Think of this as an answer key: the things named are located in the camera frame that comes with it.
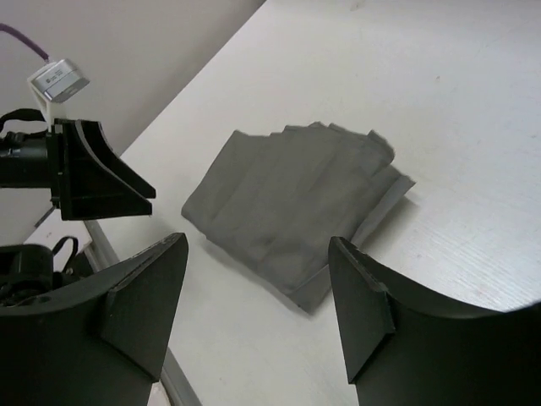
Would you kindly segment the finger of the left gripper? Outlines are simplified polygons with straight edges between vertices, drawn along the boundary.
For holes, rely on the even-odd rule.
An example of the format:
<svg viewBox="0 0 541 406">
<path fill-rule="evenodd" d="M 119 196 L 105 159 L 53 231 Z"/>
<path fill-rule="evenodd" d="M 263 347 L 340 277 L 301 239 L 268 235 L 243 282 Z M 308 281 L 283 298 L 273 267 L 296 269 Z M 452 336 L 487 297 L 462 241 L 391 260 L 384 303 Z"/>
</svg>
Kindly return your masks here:
<svg viewBox="0 0 541 406">
<path fill-rule="evenodd" d="M 61 213 L 64 220 L 149 216 L 151 199 L 143 198 L 90 160 L 74 126 L 63 126 Z"/>
<path fill-rule="evenodd" d="M 102 170 L 106 170 L 143 198 L 155 199 L 156 190 L 130 166 L 128 166 L 111 148 L 103 133 L 100 122 L 76 119 L 70 120 L 83 147 L 88 151 L 90 160 Z"/>
</svg>

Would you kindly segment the grey pleated skirt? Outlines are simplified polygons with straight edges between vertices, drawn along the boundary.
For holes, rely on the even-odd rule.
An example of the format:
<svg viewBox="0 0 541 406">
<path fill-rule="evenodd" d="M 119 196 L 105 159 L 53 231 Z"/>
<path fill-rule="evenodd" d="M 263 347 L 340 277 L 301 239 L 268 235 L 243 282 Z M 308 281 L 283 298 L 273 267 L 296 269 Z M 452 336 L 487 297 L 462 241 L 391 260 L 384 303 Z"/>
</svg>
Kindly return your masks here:
<svg viewBox="0 0 541 406">
<path fill-rule="evenodd" d="M 334 236 L 359 246 L 412 188 L 377 132 L 334 123 L 234 132 L 183 205 L 214 245 L 306 313 L 330 292 Z"/>
</svg>

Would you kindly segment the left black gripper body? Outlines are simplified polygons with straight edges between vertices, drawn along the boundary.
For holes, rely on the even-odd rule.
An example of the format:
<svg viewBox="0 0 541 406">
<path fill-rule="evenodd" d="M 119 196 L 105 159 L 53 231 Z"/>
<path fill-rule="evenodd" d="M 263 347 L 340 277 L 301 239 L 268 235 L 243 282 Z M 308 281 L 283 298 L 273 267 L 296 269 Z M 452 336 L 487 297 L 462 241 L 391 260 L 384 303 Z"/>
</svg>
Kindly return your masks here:
<svg viewBox="0 0 541 406">
<path fill-rule="evenodd" d="M 1 138 L 1 187 L 49 189 L 51 203 L 61 208 L 63 126 L 35 133 L 8 131 Z"/>
</svg>

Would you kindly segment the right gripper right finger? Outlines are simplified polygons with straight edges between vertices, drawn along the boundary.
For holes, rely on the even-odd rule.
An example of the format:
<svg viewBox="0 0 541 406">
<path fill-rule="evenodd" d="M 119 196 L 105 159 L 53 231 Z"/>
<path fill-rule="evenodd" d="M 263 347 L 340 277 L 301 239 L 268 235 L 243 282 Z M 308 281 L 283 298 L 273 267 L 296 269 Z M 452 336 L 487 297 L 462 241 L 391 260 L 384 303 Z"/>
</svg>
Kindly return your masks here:
<svg viewBox="0 0 541 406">
<path fill-rule="evenodd" d="M 539 304 L 500 312 L 461 302 L 339 237 L 328 259 L 347 379 L 360 404 L 539 404 Z"/>
</svg>

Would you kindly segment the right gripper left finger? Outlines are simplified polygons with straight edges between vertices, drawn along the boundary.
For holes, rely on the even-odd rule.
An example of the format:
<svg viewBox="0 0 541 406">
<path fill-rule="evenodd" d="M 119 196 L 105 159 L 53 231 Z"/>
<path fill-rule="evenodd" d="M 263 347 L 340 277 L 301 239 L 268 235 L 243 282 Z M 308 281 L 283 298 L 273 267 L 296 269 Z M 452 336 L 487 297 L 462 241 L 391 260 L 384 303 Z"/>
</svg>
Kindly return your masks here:
<svg viewBox="0 0 541 406">
<path fill-rule="evenodd" d="M 2 404 L 147 404 L 157 381 L 102 337 L 107 294 L 126 274 L 103 269 L 1 305 Z"/>
</svg>

